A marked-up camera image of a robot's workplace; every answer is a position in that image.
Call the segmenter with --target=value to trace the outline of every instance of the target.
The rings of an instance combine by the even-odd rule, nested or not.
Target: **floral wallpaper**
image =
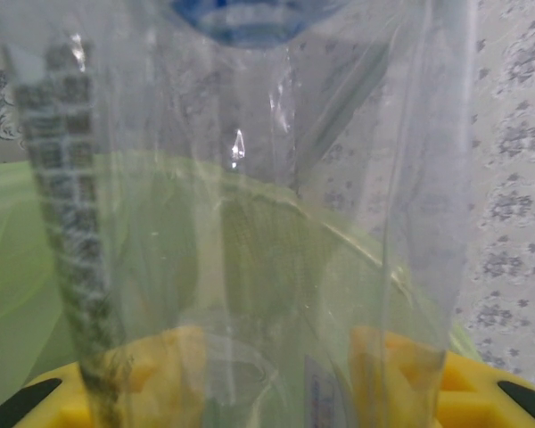
[[[456,313],[488,363],[535,383],[535,0],[480,0],[479,15],[472,239]],[[13,115],[0,58],[0,161],[24,157]],[[353,161],[342,144],[325,158],[340,169]],[[348,205],[352,182],[325,186],[327,205]]]

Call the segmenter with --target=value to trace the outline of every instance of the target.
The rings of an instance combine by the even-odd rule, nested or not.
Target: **yellow plastic base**
[[[376,379],[368,377],[368,370],[365,372],[362,366],[369,363],[366,349],[368,344],[367,335],[368,330],[363,327],[353,329],[351,335],[350,371],[351,381],[354,385],[353,396],[359,416],[369,412],[368,400],[376,399],[376,396],[371,398],[368,395],[371,393],[369,390],[373,389],[368,388],[369,382],[374,382],[375,385],[382,385],[382,387],[386,385],[387,392],[382,397],[388,397],[388,409],[390,410],[387,418],[388,422],[381,421],[379,417],[379,424],[376,428],[424,428],[418,425],[422,423],[416,422],[421,420],[421,416],[413,416],[413,412],[424,412],[423,404],[428,399],[427,397],[424,399],[423,395],[423,399],[416,400],[416,389],[413,390],[413,385],[416,386],[420,382],[422,368],[430,364],[430,362],[433,363],[433,361],[428,360],[429,357],[424,352],[423,346],[416,345],[400,336],[388,334],[386,337],[388,358],[386,364],[383,365],[385,368],[382,371],[384,378],[377,382]],[[173,330],[165,334],[165,342],[168,345],[174,343],[175,346],[191,346],[190,352],[186,353],[191,356],[196,355],[196,358],[184,363],[181,362],[178,366],[180,367],[179,370],[185,371],[188,367],[188,371],[192,370],[193,372],[193,379],[194,375],[198,376],[198,372],[203,373],[205,352],[202,347],[202,332],[199,329],[183,327]],[[146,342],[142,340],[134,343],[132,347],[140,349],[141,345],[144,347],[145,344]],[[189,385],[190,390],[181,386],[180,381],[171,388],[171,378],[167,377],[166,374],[162,374],[160,366],[151,361],[134,365],[131,376],[129,379],[131,379],[132,388],[139,391],[143,389],[143,384],[154,377],[156,379],[164,379],[168,385],[168,391],[172,391],[172,395],[178,397],[179,395],[185,396],[188,394],[191,397],[191,408],[189,410],[177,408],[177,411],[184,413],[184,415],[186,415],[187,411],[188,413],[192,412],[192,422],[186,424],[185,419],[183,419],[184,422],[179,426],[200,427],[199,413],[203,409],[203,385],[200,383],[203,383],[203,379],[200,379],[198,381],[199,384],[196,386],[192,382]],[[93,428],[78,365],[75,363],[70,364],[43,374],[29,385],[51,378],[61,379],[62,384],[30,411],[16,425],[16,428]],[[434,422],[434,427],[535,428],[535,419],[499,388],[499,381],[510,381],[534,389],[533,386],[512,374],[449,353],[441,379],[437,421]],[[367,385],[367,387],[358,388],[357,382],[361,385]],[[374,390],[379,391],[380,388],[381,386],[377,386]],[[143,400],[140,400],[140,402],[144,406],[151,404]],[[138,426],[143,428],[160,427],[158,419],[143,420],[139,423]]]

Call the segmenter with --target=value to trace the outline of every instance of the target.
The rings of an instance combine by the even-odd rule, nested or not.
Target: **clear plastic bag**
[[[99,426],[433,423],[474,9],[3,1]]]

